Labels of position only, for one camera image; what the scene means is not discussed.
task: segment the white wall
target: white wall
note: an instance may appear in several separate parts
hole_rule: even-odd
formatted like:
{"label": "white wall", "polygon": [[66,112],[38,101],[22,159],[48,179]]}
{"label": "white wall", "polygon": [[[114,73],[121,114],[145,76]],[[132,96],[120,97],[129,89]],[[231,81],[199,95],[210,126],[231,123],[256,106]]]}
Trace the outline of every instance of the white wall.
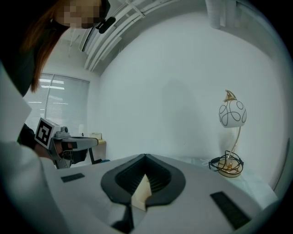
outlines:
{"label": "white wall", "polygon": [[98,132],[97,128],[97,107],[98,99],[98,75],[85,70],[86,54],[79,51],[77,45],[71,47],[69,55],[69,42],[60,40],[51,53],[44,69],[44,73],[53,73],[65,75],[81,80],[87,80],[89,84],[88,100],[87,100],[87,129],[88,133]]}
{"label": "white wall", "polygon": [[107,158],[221,156],[234,134],[218,119],[228,89],[248,115],[237,152],[274,186],[288,134],[282,84],[273,69],[253,43],[210,28],[205,12],[149,28],[101,76],[97,128],[107,141]]}

